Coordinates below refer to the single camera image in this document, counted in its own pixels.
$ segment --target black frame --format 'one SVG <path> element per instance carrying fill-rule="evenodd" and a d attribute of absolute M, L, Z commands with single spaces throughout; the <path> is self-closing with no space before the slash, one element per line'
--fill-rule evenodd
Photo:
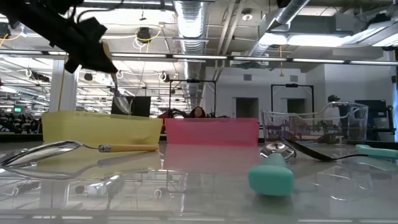
<path fill-rule="evenodd" d="M 186 82 L 186 83 L 212 83 L 214 84 L 214 114 L 217 108 L 217 82 L 213 80 L 170 80 L 169 81 L 169 110 L 172 107 L 172 83 L 173 82 Z"/>
<path fill-rule="evenodd" d="M 311 88 L 311 97 L 312 97 L 312 113 L 315 112 L 315 100 L 313 97 L 313 85 L 299 85 L 299 84 L 272 84 L 271 85 L 271 111 L 274 112 L 274 86 L 284 86 L 286 88 L 298 88 L 298 87 L 310 87 Z"/>

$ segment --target clear plastic bin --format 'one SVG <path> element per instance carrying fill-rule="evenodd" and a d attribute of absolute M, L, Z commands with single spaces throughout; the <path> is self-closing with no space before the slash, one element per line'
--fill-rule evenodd
<path fill-rule="evenodd" d="M 163 121 L 116 114 L 58 111 L 44 113 L 45 142 L 72 140 L 96 147 L 100 144 L 156 144 Z"/>
<path fill-rule="evenodd" d="M 331 102 L 317 113 L 261 111 L 266 142 L 316 141 L 335 144 L 343 139 L 366 140 L 368 107 L 351 102 Z"/>
<path fill-rule="evenodd" d="M 259 123 L 254 118 L 166 119 L 169 144 L 257 146 Z"/>

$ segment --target wooden handle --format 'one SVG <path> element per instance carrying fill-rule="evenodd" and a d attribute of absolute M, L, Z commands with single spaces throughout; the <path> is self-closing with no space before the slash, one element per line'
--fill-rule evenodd
<path fill-rule="evenodd" d="M 109 152 L 136 152 L 136 151 L 156 151 L 159 148 L 158 144 L 153 145 L 110 145 Z"/>

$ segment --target pink plastic bin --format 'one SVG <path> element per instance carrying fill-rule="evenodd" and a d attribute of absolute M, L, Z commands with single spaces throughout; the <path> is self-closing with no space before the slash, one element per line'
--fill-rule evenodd
<path fill-rule="evenodd" d="M 259 123 L 254 118 L 166 119 L 169 144 L 257 146 Z"/>

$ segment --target doorway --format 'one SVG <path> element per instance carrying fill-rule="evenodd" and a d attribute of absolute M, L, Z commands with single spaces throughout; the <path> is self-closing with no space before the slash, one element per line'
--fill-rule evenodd
<path fill-rule="evenodd" d="M 287 99 L 288 113 L 305 113 L 305 99 Z"/>
<path fill-rule="evenodd" d="M 258 98 L 235 98 L 237 118 L 259 118 Z"/>

